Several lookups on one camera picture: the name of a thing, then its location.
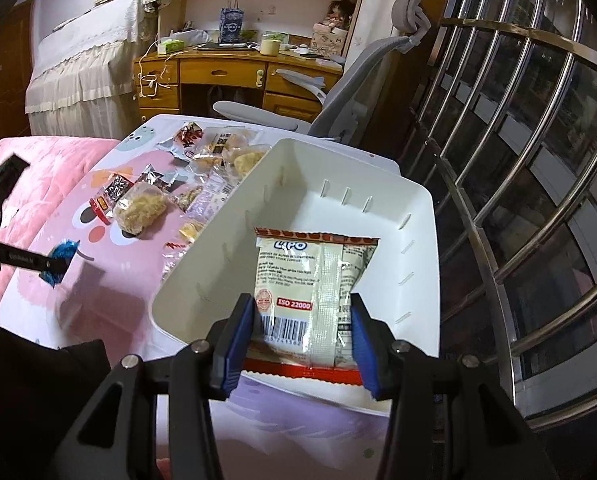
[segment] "wooden desk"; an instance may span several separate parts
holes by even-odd
[[[260,105],[287,117],[311,122],[321,111],[317,98],[307,90],[288,83],[276,73],[278,68],[294,70],[302,74],[325,79],[325,92],[329,91],[342,74],[340,68],[319,66],[314,59],[294,56],[262,56],[258,52],[200,52],[187,50],[167,59],[167,56],[150,54],[141,62],[143,76],[154,75],[160,84],[153,97],[141,97],[138,59],[134,60],[136,100],[141,120],[149,120],[159,114],[184,114],[186,85],[220,85],[252,89],[261,94]],[[154,94],[143,82],[143,95]]]

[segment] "cartoon eye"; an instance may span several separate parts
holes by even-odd
[[[85,229],[86,227],[91,227],[90,224],[95,219],[96,215],[94,214],[94,211],[92,211],[92,207],[89,202],[86,202],[79,206],[74,212],[74,215],[72,216],[72,225],[77,229]]]
[[[114,245],[123,246],[133,244],[138,238],[122,231],[120,227],[118,227],[117,222],[112,222],[112,225],[110,226],[110,240]]]

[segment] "white plastic bin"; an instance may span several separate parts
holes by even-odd
[[[280,140],[211,219],[151,305],[156,327],[189,343],[253,292],[253,227],[381,239],[355,287],[372,317],[426,354],[439,351],[439,262],[432,197],[422,186],[296,139]],[[360,386],[252,374],[281,389],[385,412]]]

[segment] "chair headrest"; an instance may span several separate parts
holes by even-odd
[[[395,0],[392,5],[392,25],[399,32],[413,34],[418,30],[416,9],[421,0]]]

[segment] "black sleeve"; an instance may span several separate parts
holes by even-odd
[[[0,480],[41,478],[109,371],[101,341],[54,350],[0,328]]]

